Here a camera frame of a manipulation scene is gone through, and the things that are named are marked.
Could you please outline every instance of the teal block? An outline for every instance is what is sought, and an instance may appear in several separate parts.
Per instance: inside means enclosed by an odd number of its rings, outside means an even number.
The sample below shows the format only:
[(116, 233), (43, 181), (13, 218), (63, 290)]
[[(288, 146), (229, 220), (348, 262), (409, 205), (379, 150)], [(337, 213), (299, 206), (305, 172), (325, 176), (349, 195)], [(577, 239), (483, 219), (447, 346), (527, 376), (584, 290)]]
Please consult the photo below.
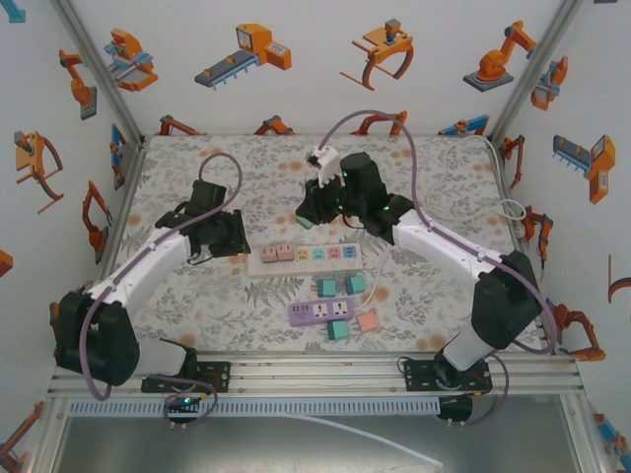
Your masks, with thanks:
[(329, 340), (344, 340), (348, 338), (348, 324), (344, 320), (335, 320), (326, 324)]
[(319, 298), (334, 298), (335, 281), (332, 279), (320, 279), (317, 282), (317, 296)]
[(351, 276), (346, 278), (346, 294), (362, 294), (366, 292), (364, 276)]

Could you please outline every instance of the white wall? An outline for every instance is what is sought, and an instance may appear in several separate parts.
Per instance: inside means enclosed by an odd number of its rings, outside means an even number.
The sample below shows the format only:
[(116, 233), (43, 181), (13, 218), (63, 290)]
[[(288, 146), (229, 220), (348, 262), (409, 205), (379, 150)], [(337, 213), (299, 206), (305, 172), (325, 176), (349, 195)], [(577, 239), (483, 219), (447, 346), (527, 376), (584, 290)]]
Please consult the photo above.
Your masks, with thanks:
[[(631, 276), (631, 3), (594, 5), (586, 2), (563, 38), (554, 59), (569, 59), (561, 94), (548, 111), (529, 103), (509, 136), (526, 137), (524, 177), (515, 196), (554, 220), (544, 287), (556, 304), (581, 310), (591, 319), (607, 358), (581, 363), (586, 390), (596, 408), (623, 435), (631, 436), (631, 322), (629, 290), (607, 302), (607, 255), (614, 258), (613, 278)], [(565, 136), (590, 149), (603, 134), (616, 147), (616, 165), (609, 173), (609, 193), (598, 204), (589, 201), (589, 183), (580, 171), (552, 157), (552, 138)], [(507, 174), (515, 171), (514, 160)], [(564, 334), (565, 348), (586, 347), (581, 330)]]
[[(114, 192), (109, 133), (115, 121), (105, 98), (98, 113), (79, 118), (70, 91), (70, 75), (59, 64), (58, 50), (75, 53), (70, 37), (48, 2), (20, 0), (24, 24), (9, 24), (0, 13), (2, 88), (0, 88), (0, 249), (14, 258), (14, 268), (0, 279), (0, 439), (4, 440), (44, 396), (54, 367), (54, 337), (48, 304), (99, 276), (88, 232), (81, 220), (82, 201), (91, 179), (116, 217), (123, 188)], [(78, 66), (87, 85), (90, 72)], [(60, 155), (64, 170), (49, 180), (64, 197), (38, 215), (48, 198), (34, 180), (16, 179), (13, 133), (37, 130)], [(44, 153), (47, 170), (54, 162)], [(100, 227), (105, 216), (95, 205), (91, 216)]]
[[(168, 113), (211, 133), (252, 133), (273, 114), (299, 133), (321, 133), (344, 114), (369, 107), (388, 112), (407, 109), (408, 124), (415, 132), (437, 133), (460, 119), (484, 113), (491, 115), (490, 129), (517, 80), (482, 94), (464, 83), (462, 76), (477, 70), (483, 54), (501, 46), (504, 28), (517, 20), (523, 20), (525, 31), (540, 40), (560, 4), (558, 0), (75, 3), (99, 47), (110, 41), (113, 28), (121, 28), (154, 56), (158, 82), (136, 93), (121, 90), (147, 134), (157, 132), (160, 117)], [(339, 71), (345, 71), (361, 77), (366, 53), (351, 41), (391, 18), (400, 20), (401, 27), (414, 36), (415, 57), (406, 74), (395, 81), (374, 71), (374, 92), (340, 76)], [(292, 49), (293, 67), (253, 68), (216, 91), (196, 84), (197, 74), (238, 49), (235, 27), (241, 23), (270, 28), (276, 41)], [(102, 54), (109, 63), (109, 56)], [(526, 63), (526, 52), (516, 48), (508, 71), (519, 77)]]

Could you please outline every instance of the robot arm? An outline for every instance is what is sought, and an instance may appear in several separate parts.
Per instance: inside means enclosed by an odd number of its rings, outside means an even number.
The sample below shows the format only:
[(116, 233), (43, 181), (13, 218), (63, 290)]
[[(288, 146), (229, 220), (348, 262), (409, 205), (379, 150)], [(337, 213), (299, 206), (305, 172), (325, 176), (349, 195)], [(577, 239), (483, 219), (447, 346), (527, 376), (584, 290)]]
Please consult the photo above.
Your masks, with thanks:
[(182, 223), (217, 208), (225, 195), (226, 187), (196, 180), (191, 199), (156, 223), (156, 229), (130, 261), (147, 253), (144, 258), (134, 264), (123, 264), (88, 292), (70, 292), (51, 307), (51, 325), (57, 340), (55, 359), (60, 367), (82, 372), (79, 339), (84, 319), (105, 289), (115, 288), (97, 307), (93, 318), (96, 326), (88, 332), (86, 351), (92, 377), (114, 386), (133, 375), (179, 373), (184, 378), (196, 378), (194, 349), (186, 350), (166, 340), (138, 341), (132, 322), (142, 303), (164, 278), (198, 255), (203, 246), (208, 247), (214, 258), (249, 252), (239, 210), (217, 212), (163, 240), (166, 233)]
[(478, 362), (506, 348), (539, 315), (541, 307), (526, 288), (492, 264), (508, 266), (536, 286), (522, 253), (501, 255), (431, 219), (422, 222), (409, 199), (386, 192), (366, 153), (340, 161), (335, 150), (324, 147), (307, 161), (318, 168), (318, 177), (306, 183), (305, 200), (296, 210), (303, 227), (330, 223), (339, 214), (358, 217), (371, 235), (427, 258), (472, 291), (471, 324), (435, 358), (435, 374), (445, 389), (461, 386)]

